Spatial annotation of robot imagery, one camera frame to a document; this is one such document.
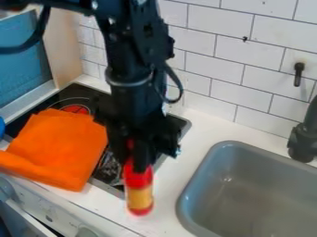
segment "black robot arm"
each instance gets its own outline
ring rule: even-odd
[[[107,82],[112,109],[95,100],[98,122],[107,126],[115,157],[124,164],[132,157],[134,170],[143,172],[164,153],[176,157],[180,128],[162,112],[163,103],[176,103],[183,86],[166,61],[173,57],[174,40],[159,16],[157,0],[0,0],[0,8],[21,9],[28,4],[44,10],[33,36],[23,45],[0,54],[21,52],[44,34],[50,7],[95,16],[104,36],[108,57]],[[176,99],[166,98],[166,75],[179,87]]]

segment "induction cooktop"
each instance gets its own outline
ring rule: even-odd
[[[94,102],[96,98],[104,103],[104,107],[112,109],[112,103],[110,102],[111,96],[109,94],[79,83],[72,83],[7,124],[6,135],[14,139],[18,136],[32,114],[37,114],[48,108],[60,109],[70,113],[87,114],[95,117]],[[172,115],[168,115],[168,117],[180,125],[182,128],[182,137],[191,127],[191,123],[186,119]],[[159,168],[159,165],[165,158],[166,156],[161,156],[160,159],[158,159],[157,164],[154,166],[154,170]],[[90,182],[109,193],[124,198],[124,188],[120,176],[120,163],[118,163],[113,156],[111,147],[107,147],[100,157]]]

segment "countertop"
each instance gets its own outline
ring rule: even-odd
[[[78,82],[95,87],[99,90],[108,90],[108,86],[98,79],[82,75]],[[38,103],[41,98],[32,100]],[[6,118],[6,121],[13,119],[19,112],[13,113]],[[154,195],[155,207],[148,216],[137,218],[132,216],[125,207],[125,202],[118,197],[107,193],[87,183],[83,192],[73,193],[48,185],[38,185],[30,181],[19,180],[37,193],[52,194],[52,198],[66,201],[66,203],[81,206],[97,215],[107,218],[113,222],[126,227],[129,230],[139,233],[141,236],[162,237],[162,236],[194,236],[183,228],[175,213],[175,204],[185,185],[189,182],[198,165],[208,150],[216,143],[234,140],[248,143],[259,148],[287,156],[287,139],[275,135],[250,129],[233,122],[215,118],[213,116],[197,112],[188,108],[175,108],[173,114],[189,119],[192,128],[181,141],[182,153],[177,159],[167,158],[155,174]],[[1,142],[0,148],[6,149],[7,143]],[[311,163],[317,167],[317,161]]]

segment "sink basin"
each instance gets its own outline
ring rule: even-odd
[[[315,237],[317,168],[245,143],[217,143],[176,213],[199,237]]]

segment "orange cloth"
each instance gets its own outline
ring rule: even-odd
[[[92,117],[50,108],[32,115],[7,150],[0,151],[0,167],[79,192],[107,142],[106,128]]]

